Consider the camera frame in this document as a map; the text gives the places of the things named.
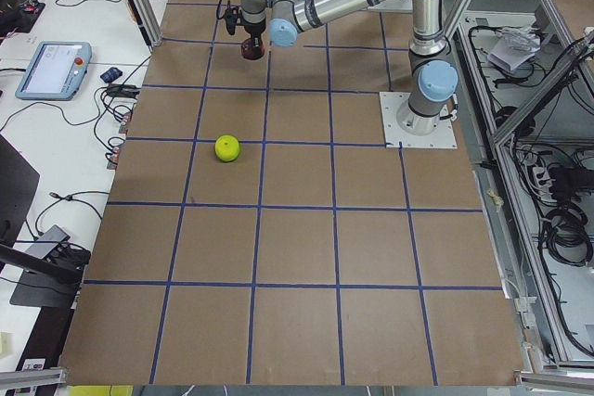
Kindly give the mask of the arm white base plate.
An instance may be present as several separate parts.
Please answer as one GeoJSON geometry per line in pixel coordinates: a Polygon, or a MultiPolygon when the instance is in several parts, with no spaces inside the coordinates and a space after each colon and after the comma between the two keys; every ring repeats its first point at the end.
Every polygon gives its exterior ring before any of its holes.
{"type": "MultiPolygon", "coordinates": [[[[456,108],[442,106],[440,114],[424,118],[409,108],[408,92],[380,92],[384,145],[390,148],[457,149],[453,121],[456,108]]],[[[452,95],[454,106],[457,97],[452,95]]]]}

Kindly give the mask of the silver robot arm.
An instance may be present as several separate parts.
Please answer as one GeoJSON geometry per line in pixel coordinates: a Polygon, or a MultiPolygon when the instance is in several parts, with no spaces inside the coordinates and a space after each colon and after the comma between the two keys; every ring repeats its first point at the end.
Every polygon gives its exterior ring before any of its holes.
{"type": "Polygon", "coordinates": [[[240,0],[239,6],[226,7],[223,19],[229,34],[237,27],[245,29],[249,37],[242,44],[242,55],[258,59],[264,53],[264,33],[271,44],[289,47],[299,34],[363,10],[411,14],[409,59],[414,87],[398,109],[396,121],[409,134],[432,133],[458,85],[457,71],[443,59],[448,43],[443,0],[240,0]]]}

